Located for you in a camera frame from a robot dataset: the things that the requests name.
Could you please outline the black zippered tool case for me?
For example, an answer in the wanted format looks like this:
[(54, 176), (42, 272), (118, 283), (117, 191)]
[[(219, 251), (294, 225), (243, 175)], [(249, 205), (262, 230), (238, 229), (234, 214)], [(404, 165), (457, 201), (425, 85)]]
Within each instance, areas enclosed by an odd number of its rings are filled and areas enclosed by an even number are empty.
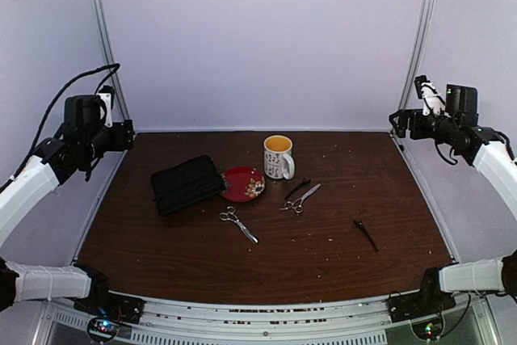
[(208, 155), (200, 155), (150, 177), (156, 209), (166, 216), (225, 191), (223, 177)]

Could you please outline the silver thinning scissors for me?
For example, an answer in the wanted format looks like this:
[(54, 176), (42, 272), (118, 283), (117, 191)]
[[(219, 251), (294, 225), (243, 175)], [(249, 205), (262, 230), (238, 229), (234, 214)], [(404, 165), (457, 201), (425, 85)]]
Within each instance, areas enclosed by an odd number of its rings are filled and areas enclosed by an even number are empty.
[(255, 245), (259, 244), (259, 240), (248, 230), (248, 228), (237, 216), (237, 210), (235, 207), (228, 206), (225, 211), (219, 214), (219, 219), (224, 222), (231, 222), (235, 224), (248, 240), (250, 240)]

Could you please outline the silver hair cutting scissors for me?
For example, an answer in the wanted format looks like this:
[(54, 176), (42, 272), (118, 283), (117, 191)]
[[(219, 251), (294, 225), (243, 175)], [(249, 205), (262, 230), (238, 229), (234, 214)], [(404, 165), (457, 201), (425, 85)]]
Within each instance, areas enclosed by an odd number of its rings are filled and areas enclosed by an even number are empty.
[(304, 212), (303, 203), (314, 194), (319, 188), (321, 184), (318, 183), (315, 186), (311, 187), (305, 194), (303, 194), (300, 198), (294, 201), (286, 201), (284, 206), (280, 209), (280, 211), (289, 211), (292, 210), (296, 215), (301, 215)]

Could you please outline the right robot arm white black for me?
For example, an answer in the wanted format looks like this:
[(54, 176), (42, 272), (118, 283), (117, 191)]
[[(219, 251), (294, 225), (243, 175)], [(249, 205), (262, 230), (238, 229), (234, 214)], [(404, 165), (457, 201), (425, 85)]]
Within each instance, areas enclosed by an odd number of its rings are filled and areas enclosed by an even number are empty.
[[(441, 96), (425, 75), (414, 80), (419, 109), (400, 109), (389, 116), (392, 133), (400, 139), (431, 139), (448, 145), (451, 166), (461, 157), (485, 177), (512, 214), (516, 214), (516, 156), (506, 134), (478, 124), (477, 89), (448, 84)], [(500, 259), (458, 263), (426, 270), (414, 296), (419, 313), (432, 313), (454, 292), (492, 292), (516, 297), (516, 253)]]

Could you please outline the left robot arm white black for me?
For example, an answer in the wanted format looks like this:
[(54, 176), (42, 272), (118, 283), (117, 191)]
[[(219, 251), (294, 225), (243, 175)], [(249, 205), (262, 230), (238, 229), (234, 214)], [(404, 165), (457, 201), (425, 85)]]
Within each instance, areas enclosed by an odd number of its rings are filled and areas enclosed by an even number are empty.
[[(1, 190), (1, 240), (5, 242), (25, 216), (47, 195), (80, 171), (88, 179), (110, 152), (133, 147), (131, 120), (112, 119), (112, 94), (78, 95), (65, 101), (64, 121), (54, 137), (30, 151), (21, 171)], [(85, 310), (107, 316), (116, 309), (107, 277), (89, 266), (49, 267), (1, 261), (1, 308), (20, 301), (68, 298)]]

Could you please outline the black hair clip right side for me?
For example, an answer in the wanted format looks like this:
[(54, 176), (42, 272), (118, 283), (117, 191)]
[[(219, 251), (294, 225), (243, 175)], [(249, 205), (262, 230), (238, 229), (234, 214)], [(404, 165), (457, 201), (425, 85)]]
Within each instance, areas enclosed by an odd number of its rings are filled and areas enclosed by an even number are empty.
[(353, 225), (358, 228), (361, 233), (366, 237), (366, 239), (369, 241), (369, 243), (371, 244), (373, 250), (375, 252), (378, 252), (379, 251), (379, 248), (377, 246), (377, 244), (375, 243), (375, 241), (373, 240), (371, 234), (368, 232), (366, 226), (364, 225), (363, 221), (362, 220), (353, 220), (352, 221)]

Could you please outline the black hair clip near mug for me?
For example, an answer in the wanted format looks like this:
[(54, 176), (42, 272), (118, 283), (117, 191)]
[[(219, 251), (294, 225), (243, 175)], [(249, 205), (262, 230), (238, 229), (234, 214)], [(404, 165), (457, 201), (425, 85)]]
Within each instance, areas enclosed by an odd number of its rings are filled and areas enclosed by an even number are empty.
[(312, 179), (306, 179), (303, 178), (300, 183), (298, 183), (285, 197), (284, 200), (288, 200), (292, 195), (294, 195), (297, 191), (299, 191), (301, 188), (309, 185), (311, 183)]

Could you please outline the red floral plate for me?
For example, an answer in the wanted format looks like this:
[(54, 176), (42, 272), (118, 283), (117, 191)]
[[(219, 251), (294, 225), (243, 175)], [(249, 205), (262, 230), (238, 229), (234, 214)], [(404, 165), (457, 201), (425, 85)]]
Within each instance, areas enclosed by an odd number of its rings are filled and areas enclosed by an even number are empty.
[(222, 174), (225, 190), (221, 196), (234, 203), (245, 203), (257, 199), (265, 190), (266, 180), (255, 168), (236, 166)]

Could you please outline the white floral mug yellow inside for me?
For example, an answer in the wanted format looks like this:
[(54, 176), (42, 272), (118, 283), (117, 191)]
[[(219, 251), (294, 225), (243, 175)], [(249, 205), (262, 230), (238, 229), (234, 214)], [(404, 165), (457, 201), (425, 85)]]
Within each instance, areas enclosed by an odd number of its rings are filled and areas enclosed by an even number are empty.
[(264, 172), (271, 179), (294, 178), (296, 165), (292, 158), (292, 140), (284, 135), (272, 135), (263, 142)]

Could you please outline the right aluminium frame post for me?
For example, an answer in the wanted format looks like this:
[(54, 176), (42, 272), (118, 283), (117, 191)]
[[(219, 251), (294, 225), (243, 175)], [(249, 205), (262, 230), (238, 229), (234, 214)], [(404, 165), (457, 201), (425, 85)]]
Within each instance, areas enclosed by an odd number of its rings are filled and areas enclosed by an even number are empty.
[(410, 55), (410, 63), (406, 72), (406, 80), (396, 113), (400, 113), (405, 110), (410, 101), (411, 91), (414, 86), (414, 77), (417, 75), (417, 71), (420, 67), (434, 7), (435, 0), (421, 0), (417, 30), (415, 33), (413, 49)]

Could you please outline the aluminium frame post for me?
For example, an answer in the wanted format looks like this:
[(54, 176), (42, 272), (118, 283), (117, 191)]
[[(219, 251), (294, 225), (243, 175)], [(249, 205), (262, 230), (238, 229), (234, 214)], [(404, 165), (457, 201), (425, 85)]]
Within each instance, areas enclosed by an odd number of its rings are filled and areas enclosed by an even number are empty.
[(417, 30), (415, 33), (413, 49), (410, 55), (410, 63), (406, 72), (406, 80), (396, 113), (400, 113), (405, 110), (410, 101), (411, 91), (414, 86), (414, 77), (417, 75), (417, 71), (420, 67), (434, 7), (435, 0), (421, 0)]
[[(109, 36), (105, 10), (104, 10), (104, 6), (103, 6), (103, 0), (91, 0), (91, 1), (92, 1), (94, 13), (95, 13), (103, 59), (106, 64), (114, 64), (116, 61), (115, 61), (114, 53), (113, 53), (112, 46), (111, 46), (111, 40), (110, 40), (110, 36)], [(111, 84), (116, 91), (115, 101), (116, 101), (116, 106), (118, 107), (119, 112), (121, 114), (121, 117), (124, 120), (130, 120), (131, 117), (129, 115), (128, 105), (127, 105), (127, 102), (126, 102), (126, 99), (124, 96), (122, 86), (120, 84), (120, 78), (119, 78), (118, 73), (115, 73), (111, 76)]]

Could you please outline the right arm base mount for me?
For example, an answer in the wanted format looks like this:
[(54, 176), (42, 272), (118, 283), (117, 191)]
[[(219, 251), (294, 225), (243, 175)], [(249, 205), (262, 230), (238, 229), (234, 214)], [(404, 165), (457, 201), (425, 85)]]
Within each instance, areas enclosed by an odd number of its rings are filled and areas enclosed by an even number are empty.
[(447, 329), (444, 312), (456, 307), (456, 299), (452, 292), (441, 289), (439, 269), (433, 267), (424, 272), (418, 291), (407, 294), (391, 292), (386, 303), (392, 323), (410, 321), (415, 337), (429, 344), (444, 339), (461, 324), (472, 303), (472, 296), (469, 293), (467, 296), (467, 304), (460, 317)]

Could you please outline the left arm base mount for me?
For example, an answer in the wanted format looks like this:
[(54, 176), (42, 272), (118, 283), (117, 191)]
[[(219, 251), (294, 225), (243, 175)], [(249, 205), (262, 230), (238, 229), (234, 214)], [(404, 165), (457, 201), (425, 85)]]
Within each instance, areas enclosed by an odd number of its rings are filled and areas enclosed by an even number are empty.
[(84, 298), (72, 298), (74, 308), (92, 315), (86, 324), (86, 333), (95, 344), (112, 341), (125, 327), (138, 324), (145, 302), (110, 291), (110, 282), (102, 272), (88, 265), (75, 265), (90, 278), (90, 291)]

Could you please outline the left aluminium frame post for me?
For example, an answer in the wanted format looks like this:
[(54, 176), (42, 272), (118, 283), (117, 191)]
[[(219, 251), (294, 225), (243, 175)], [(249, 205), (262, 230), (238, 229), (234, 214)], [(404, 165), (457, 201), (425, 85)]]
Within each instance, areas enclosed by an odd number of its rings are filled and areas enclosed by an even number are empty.
[[(104, 10), (104, 6), (103, 6), (103, 0), (91, 0), (91, 1), (92, 1), (94, 13), (95, 13), (103, 59), (106, 64), (114, 64), (116, 61), (115, 61), (114, 53), (113, 53), (112, 46), (111, 46), (111, 40), (110, 40), (110, 36), (109, 36), (105, 10)], [(121, 114), (121, 117), (124, 120), (130, 120), (131, 117), (129, 115), (128, 105), (127, 105), (127, 102), (126, 102), (126, 99), (124, 96), (122, 86), (120, 84), (120, 78), (119, 78), (118, 73), (115, 73), (111, 76), (111, 84), (116, 91), (115, 101), (116, 101), (116, 106), (118, 107), (119, 112)]]

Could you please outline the front aluminium rail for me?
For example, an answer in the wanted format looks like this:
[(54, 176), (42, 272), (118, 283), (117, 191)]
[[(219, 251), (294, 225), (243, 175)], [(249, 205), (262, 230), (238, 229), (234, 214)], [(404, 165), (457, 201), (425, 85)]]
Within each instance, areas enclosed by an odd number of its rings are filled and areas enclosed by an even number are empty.
[(456, 296), (456, 306), (395, 322), (389, 297), (298, 305), (218, 305), (144, 299), (137, 323), (112, 344), (425, 344), (416, 333), (440, 325), (438, 344), (499, 344), (486, 300)]

